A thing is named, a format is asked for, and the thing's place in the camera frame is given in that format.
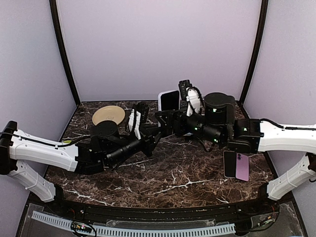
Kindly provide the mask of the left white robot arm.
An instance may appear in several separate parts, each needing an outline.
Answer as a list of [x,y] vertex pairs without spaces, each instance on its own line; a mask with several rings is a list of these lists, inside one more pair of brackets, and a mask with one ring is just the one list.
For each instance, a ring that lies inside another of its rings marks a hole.
[[101,173],[105,167],[117,169],[138,152],[152,155],[161,138],[161,128],[141,125],[139,135],[119,133],[114,121],[106,120],[91,128],[89,135],[70,143],[54,142],[26,134],[10,121],[0,134],[0,173],[17,180],[26,190],[59,215],[66,215],[70,205],[63,200],[63,189],[45,180],[29,167],[27,161],[47,164],[83,175]]

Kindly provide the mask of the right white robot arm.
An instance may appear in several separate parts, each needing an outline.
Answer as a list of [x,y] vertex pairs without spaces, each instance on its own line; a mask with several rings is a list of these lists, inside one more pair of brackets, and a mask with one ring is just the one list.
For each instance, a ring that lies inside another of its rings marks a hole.
[[159,111],[155,114],[166,136],[187,133],[196,138],[227,148],[237,155],[267,151],[301,151],[301,160],[280,177],[261,186],[260,197],[253,201],[252,210],[263,214],[271,200],[285,194],[316,175],[316,126],[282,125],[272,120],[235,119],[235,99],[220,92],[204,98],[200,111],[198,96],[187,97],[188,109]]

